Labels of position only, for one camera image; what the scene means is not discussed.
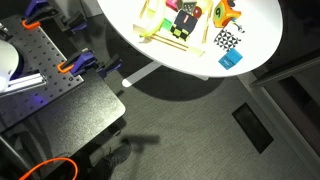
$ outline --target gray carpet floor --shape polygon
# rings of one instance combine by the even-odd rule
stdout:
[[[161,67],[130,88],[123,78],[150,62],[112,29],[104,16],[75,37],[100,61],[118,53],[123,67],[106,82],[126,106],[126,126],[113,138],[133,145],[113,180],[313,179],[298,156],[236,78],[199,80]],[[274,138],[259,154],[232,116],[248,103]]]

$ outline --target orange cable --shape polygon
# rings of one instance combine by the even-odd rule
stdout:
[[[70,158],[63,158],[63,157],[60,157],[60,158],[52,158],[52,159],[49,159],[49,160],[46,160],[38,165],[36,165],[35,167],[33,167],[30,171],[28,171],[27,173],[25,173],[19,180],[26,180],[34,171],[36,171],[37,169],[39,169],[41,166],[44,166],[48,163],[51,163],[51,162],[54,162],[54,161],[67,161],[67,162],[70,162],[74,169],[75,169],[75,172],[74,172],[74,176],[72,178],[72,180],[76,180],[77,178],[77,175],[78,175],[78,166],[77,164]]]

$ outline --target black cable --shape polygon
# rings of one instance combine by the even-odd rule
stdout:
[[[21,157],[21,155],[8,143],[8,141],[0,135],[0,151],[3,156],[8,158],[23,173],[29,171],[32,167]],[[39,176],[32,173],[32,179],[38,180]]]

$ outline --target orange toy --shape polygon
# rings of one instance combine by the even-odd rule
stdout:
[[[228,4],[228,0],[221,0],[214,9],[213,23],[217,28],[223,28],[230,20],[240,16],[241,12],[233,10]]]

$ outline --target table leg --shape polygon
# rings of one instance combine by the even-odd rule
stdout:
[[[161,66],[161,64],[153,61],[150,64],[148,64],[145,67],[143,67],[140,70],[138,70],[137,72],[133,73],[132,75],[130,75],[126,79],[124,79],[122,81],[122,85],[124,87],[130,87],[134,83],[138,82],[140,79],[145,77],[146,75],[150,74],[151,72],[153,72],[154,70],[159,68],[160,66]]]

